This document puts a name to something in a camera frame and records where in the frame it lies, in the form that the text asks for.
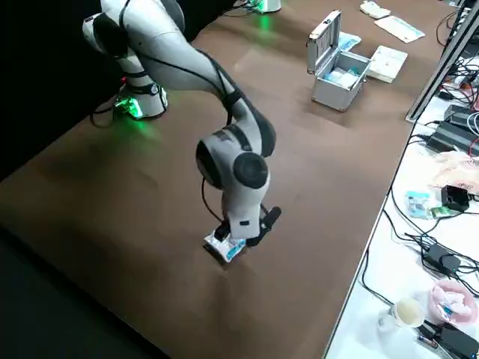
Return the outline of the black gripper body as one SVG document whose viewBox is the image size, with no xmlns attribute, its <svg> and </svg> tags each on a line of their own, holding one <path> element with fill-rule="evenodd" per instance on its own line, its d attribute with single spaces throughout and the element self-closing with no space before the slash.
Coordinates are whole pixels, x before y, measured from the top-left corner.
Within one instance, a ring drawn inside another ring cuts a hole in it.
<svg viewBox="0 0 479 359">
<path fill-rule="evenodd" d="M 260 219 L 260 238 L 262 239 L 271 231 L 272 226 L 281 216 L 281 208 L 278 206 L 274 206 L 271 209 L 267 209 L 265 206 L 260 208 L 263 212 L 263 216 Z"/>
</svg>

